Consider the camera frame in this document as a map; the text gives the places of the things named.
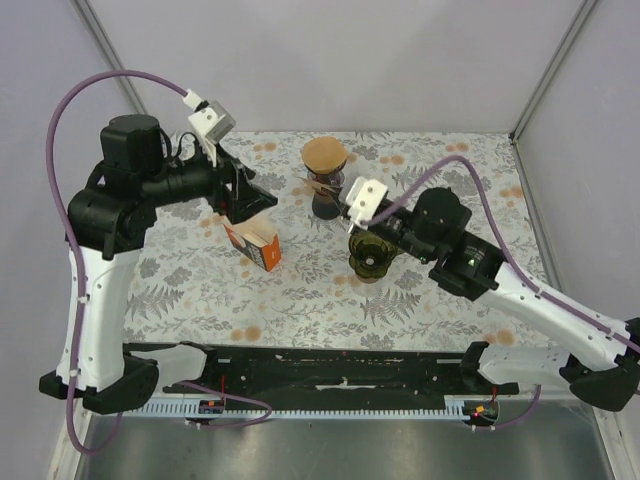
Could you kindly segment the right aluminium frame post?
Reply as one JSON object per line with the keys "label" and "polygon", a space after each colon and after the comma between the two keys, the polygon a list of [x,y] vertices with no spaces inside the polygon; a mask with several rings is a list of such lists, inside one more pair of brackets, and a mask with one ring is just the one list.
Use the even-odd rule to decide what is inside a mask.
{"label": "right aluminium frame post", "polygon": [[514,147],[517,147],[520,143],[527,127],[600,4],[600,0],[583,0],[580,2],[579,8],[574,14],[514,127],[509,133],[511,144]]}

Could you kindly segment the orange coffee filter box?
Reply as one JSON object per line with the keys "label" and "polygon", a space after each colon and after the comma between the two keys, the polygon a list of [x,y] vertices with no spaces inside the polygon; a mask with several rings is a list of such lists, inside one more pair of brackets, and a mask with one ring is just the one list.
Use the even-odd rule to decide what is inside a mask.
{"label": "orange coffee filter box", "polygon": [[266,272],[271,272],[281,260],[278,232],[263,214],[251,219],[231,224],[223,222],[232,246]]}

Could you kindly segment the brown paper coffee filter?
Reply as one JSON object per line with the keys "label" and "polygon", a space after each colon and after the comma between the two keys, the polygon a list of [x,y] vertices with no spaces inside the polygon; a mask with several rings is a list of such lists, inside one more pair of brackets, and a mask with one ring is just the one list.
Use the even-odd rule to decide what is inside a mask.
{"label": "brown paper coffee filter", "polygon": [[338,169],[347,159],[343,144],[331,136],[317,137],[307,142],[301,152],[304,165],[317,174],[328,174]]}

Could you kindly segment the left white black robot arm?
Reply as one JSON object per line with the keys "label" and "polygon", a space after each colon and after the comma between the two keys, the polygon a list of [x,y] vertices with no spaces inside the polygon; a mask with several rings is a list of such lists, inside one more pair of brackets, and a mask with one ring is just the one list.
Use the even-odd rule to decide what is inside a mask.
{"label": "left white black robot arm", "polygon": [[214,348],[193,342],[150,351],[124,348],[133,271],[160,207],[204,199],[238,224],[277,205],[256,185],[254,171],[226,151],[210,161],[203,150],[182,162],[163,142],[159,121],[123,115],[101,131],[103,159],[62,213],[71,230],[72,286],[65,348],[41,393],[80,399],[85,409],[119,414],[143,407],[154,393],[187,381],[198,392],[219,384]]}

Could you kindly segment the floral patterned table mat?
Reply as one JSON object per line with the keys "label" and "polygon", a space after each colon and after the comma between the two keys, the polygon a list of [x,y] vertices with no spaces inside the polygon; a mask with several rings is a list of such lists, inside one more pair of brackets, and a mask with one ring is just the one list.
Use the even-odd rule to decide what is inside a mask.
{"label": "floral patterned table mat", "polygon": [[[256,182],[278,197],[268,213],[281,260],[266,272],[237,251],[219,216],[203,201],[161,208],[134,271],[125,316],[128,342],[194,341],[278,347],[463,351],[474,341],[548,346],[513,316],[440,290],[417,260],[397,257],[388,275],[365,284],[349,263],[346,225],[322,221],[302,183],[306,133],[243,132],[226,149],[255,169]],[[469,230],[490,239],[490,214],[521,265],[544,274],[508,138],[501,134],[343,133],[347,175],[386,183],[398,196],[449,154],[453,164],[433,184],[452,189],[471,209]]]}

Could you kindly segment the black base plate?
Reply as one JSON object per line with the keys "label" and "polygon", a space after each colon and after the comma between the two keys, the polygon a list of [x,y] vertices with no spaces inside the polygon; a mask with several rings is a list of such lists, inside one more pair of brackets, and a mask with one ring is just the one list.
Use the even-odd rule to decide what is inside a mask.
{"label": "black base plate", "polygon": [[450,396],[516,395],[462,372],[459,352],[207,345],[196,384],[275,408],[442,408]]}

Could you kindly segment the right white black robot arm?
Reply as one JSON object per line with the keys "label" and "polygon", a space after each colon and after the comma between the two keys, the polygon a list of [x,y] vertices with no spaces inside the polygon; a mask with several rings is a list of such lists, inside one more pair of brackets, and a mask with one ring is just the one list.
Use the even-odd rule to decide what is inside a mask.
{"label": "right white black robot arm", "polygon": [[466,229],[470,210],[448,188],[430,188],[411,210],[393,204],[387,187],[368,180],[351,202],[355,225],[429,266],[429,278],[452,296],[516,317],[553,341],[551,347],[475,342],[458,381],[477,394],[490,385],[565,388],[602,410],[621,411],[639,388],[639,321],[608,317],[571,299],[521,267],[503,246]]}

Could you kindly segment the green glass dripper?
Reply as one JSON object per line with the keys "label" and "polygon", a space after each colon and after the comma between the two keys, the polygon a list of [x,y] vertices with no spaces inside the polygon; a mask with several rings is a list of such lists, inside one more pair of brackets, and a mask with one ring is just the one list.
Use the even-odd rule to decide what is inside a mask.
{"label": "green glass dripper", "polygon": [[349,266],[363,283],[384,278],[401,250],[369,231],[357,230],[349,237]]}

